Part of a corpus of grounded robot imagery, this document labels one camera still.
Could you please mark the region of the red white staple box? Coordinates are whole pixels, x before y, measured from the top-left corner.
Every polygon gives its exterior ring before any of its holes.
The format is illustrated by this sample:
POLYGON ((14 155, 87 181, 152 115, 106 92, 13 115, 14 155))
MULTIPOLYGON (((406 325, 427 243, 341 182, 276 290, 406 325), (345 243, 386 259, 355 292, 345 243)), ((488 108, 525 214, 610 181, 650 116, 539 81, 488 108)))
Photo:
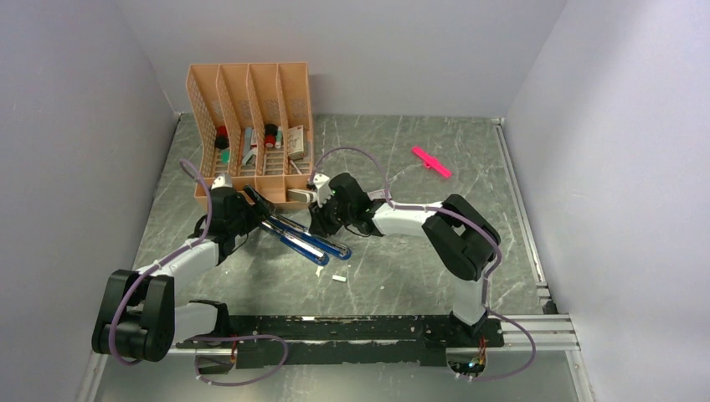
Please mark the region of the red white staple box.
POLYGON ((368 192, 368 196, 370 199, 386 199, 388 197, 388 192, 384 188, 381 188, 379 190, 368 192))

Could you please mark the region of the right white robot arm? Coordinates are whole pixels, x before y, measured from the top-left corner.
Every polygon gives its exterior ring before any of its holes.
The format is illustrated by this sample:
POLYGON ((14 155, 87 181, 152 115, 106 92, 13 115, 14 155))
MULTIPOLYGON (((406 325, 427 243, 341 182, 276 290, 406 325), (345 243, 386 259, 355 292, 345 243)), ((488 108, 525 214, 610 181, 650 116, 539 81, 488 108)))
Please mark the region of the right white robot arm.
POLYGON ((482 338, 487 276, 502 259, 501 238, 463 197, 451 194, 430 204, 396 203, 388 195, 371 198, 348 173, 334 178, 317 174, 306 187, 315 194, 309 205, 314 235, 351 229, 361 236, 427 239, 455 278, 452 337, 463 347, 482 338))

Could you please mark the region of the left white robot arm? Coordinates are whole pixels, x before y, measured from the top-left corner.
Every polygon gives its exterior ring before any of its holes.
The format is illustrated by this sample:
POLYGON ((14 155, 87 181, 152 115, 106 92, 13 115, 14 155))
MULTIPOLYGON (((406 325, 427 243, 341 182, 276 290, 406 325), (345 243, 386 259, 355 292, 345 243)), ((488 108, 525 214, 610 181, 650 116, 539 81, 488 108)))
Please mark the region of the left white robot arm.
POLYGON ((200 338, 211 348, 227 344, 234 331, 227 306, 194 300, 177 307, 179 289, 223 263, 275 211, 250 186, 210 190, 211 212, 195 224, 185 243, 169 256, 136 271, 117 270, 108 278, 91 337, 95 353, 133 365, 158 362, 177 343, 200 338))

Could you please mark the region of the blue stapler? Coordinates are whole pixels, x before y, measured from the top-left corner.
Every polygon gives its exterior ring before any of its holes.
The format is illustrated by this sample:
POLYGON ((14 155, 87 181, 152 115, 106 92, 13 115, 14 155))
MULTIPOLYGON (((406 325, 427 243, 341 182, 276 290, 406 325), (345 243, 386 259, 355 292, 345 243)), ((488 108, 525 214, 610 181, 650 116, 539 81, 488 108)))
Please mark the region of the blue stapler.
POLYGON ((280 214, 273 214, 269 217, 271 224, 283 229, 290 235, 302 240, 305 244, 313 246, 315 249, 333 255, 340 260, 347 260, 351 257, 351 249, 335 240, 329 240, 319 235, 312 234, 309 229, 296 221, 289 219, 280 214))
POLYGON ((296 253, 306 257, 316 265, 324 266, 328 264, 329 256, 324 251, 294 236, 291 232, 280 229, 268 222, 261 222, 260 227, 276 236, 281 243, 288 246, 296 253))

